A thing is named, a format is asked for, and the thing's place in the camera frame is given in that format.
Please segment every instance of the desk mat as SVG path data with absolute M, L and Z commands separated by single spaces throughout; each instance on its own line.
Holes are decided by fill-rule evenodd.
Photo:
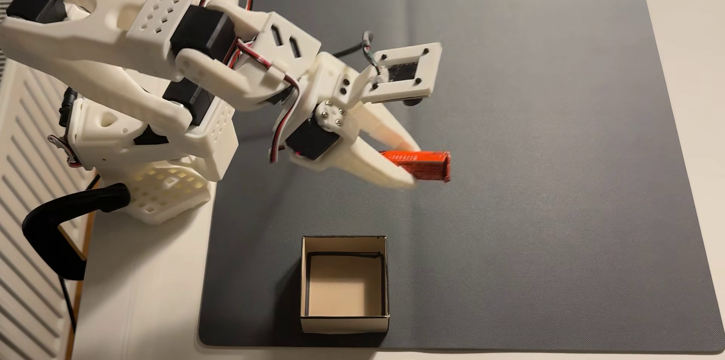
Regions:
M 255 0 L 322 41 L 441 41 L 433 97 L 389 108 L 448 184 L 267 163 L 237 113 L 199 337 L 216 346 L 721 351 L 723 326 L 645 0 Z M 346 57 L 366 66 L 359 53 Z M 303 235 L 387 235 L 387 334 L 305 335 Z

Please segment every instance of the white table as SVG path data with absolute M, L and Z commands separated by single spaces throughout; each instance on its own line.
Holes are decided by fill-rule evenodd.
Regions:
M 647 0 L 700 218 L 715 289 L 725 306 L 725 5 Z M 145 87 L 160 88 L 147 82 Z M 213 204 L 158 227 L 96 219 L 80 306 L 75 360 L 433 358 L 371 349 L 243 349 L 202 345 L 196 334 Z M 463 358 L 604 358 L 612 354 L 456 354 Z M 617 354 L 620 358 L 645 355 Z M 667 357 L 684 357 L 668 355 Z

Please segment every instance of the open box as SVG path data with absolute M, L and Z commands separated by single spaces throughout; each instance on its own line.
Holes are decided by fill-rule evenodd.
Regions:
M 302 238 L 303 332 L 388 331 L 385 241 L 385 236 Z

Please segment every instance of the red object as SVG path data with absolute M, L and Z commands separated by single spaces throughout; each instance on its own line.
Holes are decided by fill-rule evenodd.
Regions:
M 385 150 L 380 152 L 389 161 L 403 167 L 418 180 L 451 179 L 451 154 L 449 151 L 404 151 Z

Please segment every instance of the white 3d-printed robot arm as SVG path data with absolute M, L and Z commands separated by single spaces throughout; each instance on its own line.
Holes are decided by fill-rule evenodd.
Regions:
M 127 184 L 128 211 L 145 222 L 159 223 L 208 199 L 204 180 L 222 179 L 236 151 L 233 111 L 279 102 L 271 161 L 285 148 L 292 161 L 314 170 L 337 167 L 386 187 L 415 184 L 359 132 L 391 149 L 419 150 L 377 102 L 429 96 L 439 43 L 379 51 L 374 60 L 366 46 L 373 66 L 358 73 L 319 52 L 319 40 L 274 12 L 218 0 L 206 6 L 196 0 L 59 1 L 62 15 L 50 21 L 16 14 L 14 1 L 0 24 L 0 47 L 84 96 L 72 106 L 64 148 L 105 181 Z M 207 98 L 206 107 L 198 114 L 175 97 L 150 94 L 124 68 L 186 84 L 182 88 L 194 94 L 189 101 Z M 164 181 L 166 191 L 149 195 L 154 180 Z M 161 194 L 176 201 L 160 203 Z M 184 208 L 165 207 L 184 202 Z

